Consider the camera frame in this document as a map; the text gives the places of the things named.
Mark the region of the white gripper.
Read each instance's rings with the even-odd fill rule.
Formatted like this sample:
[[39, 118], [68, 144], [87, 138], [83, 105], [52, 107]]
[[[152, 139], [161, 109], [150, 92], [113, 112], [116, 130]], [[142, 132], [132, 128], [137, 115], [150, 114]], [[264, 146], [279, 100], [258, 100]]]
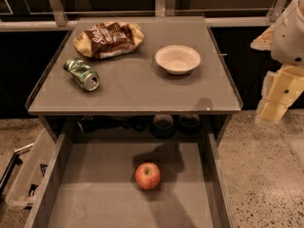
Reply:
[[304, 92], [304, 0], [292, 0], [250, 47], [271, 50], [272, 58], [285, 64], [267, 72], [256, 109], [257, 124], [276, 124]]

